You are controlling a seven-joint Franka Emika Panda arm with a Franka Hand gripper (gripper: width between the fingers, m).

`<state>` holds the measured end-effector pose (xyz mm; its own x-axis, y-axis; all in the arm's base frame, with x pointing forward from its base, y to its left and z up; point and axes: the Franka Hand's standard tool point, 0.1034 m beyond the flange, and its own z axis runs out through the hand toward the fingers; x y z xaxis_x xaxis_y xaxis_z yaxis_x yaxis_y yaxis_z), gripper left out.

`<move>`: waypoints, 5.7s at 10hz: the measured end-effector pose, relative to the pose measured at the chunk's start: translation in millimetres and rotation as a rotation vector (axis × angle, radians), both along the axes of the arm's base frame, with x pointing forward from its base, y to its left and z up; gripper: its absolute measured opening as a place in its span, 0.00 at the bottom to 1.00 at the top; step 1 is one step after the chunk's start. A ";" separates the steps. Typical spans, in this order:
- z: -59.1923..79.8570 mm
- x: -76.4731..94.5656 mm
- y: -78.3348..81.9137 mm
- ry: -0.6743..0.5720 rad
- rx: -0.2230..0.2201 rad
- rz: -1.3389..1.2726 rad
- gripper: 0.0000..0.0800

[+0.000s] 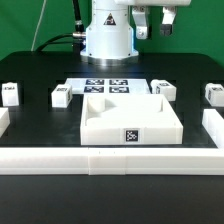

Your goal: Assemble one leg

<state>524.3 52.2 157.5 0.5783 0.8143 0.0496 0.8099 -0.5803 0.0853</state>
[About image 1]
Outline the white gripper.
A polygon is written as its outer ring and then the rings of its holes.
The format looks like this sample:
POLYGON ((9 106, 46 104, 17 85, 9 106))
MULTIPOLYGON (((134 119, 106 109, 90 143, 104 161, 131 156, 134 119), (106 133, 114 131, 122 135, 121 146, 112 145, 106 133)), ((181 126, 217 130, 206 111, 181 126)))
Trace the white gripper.
POLYGON ((170 36, 176 17, 175 6, 188 6, 191 0, 115 0, 115 3, 133 6, 132 16, 136 26, 136 38, 144 40, 148 37, 148 8, 146 6, 168 6, 163 8, 160 34, 170 36))

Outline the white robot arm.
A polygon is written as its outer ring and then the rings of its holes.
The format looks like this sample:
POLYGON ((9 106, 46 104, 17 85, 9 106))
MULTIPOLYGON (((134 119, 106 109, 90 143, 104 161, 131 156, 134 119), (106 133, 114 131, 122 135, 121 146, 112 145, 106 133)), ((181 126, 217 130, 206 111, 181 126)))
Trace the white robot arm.
POLYGON ((81 59, 102 66, 137 61, 139 53, 134 49, 134 38, 148 38, 149 8, 163 9, 160 31, 168 36, 172 33, 176 8, 190 4, 191 0, 92 0, 92 21, 85 31, 81 59))

